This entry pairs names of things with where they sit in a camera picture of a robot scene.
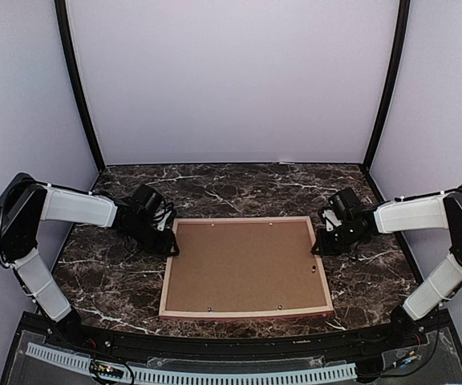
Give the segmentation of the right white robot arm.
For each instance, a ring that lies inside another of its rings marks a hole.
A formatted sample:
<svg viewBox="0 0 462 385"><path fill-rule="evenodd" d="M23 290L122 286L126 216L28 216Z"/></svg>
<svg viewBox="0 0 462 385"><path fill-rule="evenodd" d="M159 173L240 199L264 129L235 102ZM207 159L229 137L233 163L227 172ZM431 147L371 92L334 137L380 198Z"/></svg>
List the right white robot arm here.
<svg viewBox="0 0 462 385"><path fill-rule="evenodd" d="M462 184L456 188L368 205L352 188L328 200L320 216L312 254L339 256L375 236L402 233L427 277L391 312L383 340L402 347L415 333L415 322L462 287Z"/></svg>

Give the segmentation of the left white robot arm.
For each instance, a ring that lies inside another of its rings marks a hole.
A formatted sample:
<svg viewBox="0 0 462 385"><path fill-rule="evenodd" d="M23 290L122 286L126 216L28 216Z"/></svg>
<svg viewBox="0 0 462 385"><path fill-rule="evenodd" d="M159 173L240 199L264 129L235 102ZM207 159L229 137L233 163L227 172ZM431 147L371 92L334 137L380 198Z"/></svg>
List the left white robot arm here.
<svg viewBox="0 0 462 385"><path fill-rule="evenodd" d="M146 253L175 257L180 250L172 229L176 210L154 188L142 184L131 196L82 192L38 181L20 172L0 196L0 265L14 271L29 297L55 323L55 334L71 350L87 344L87 331L52 277L38 247L43 221L114 229Z"/></svg>

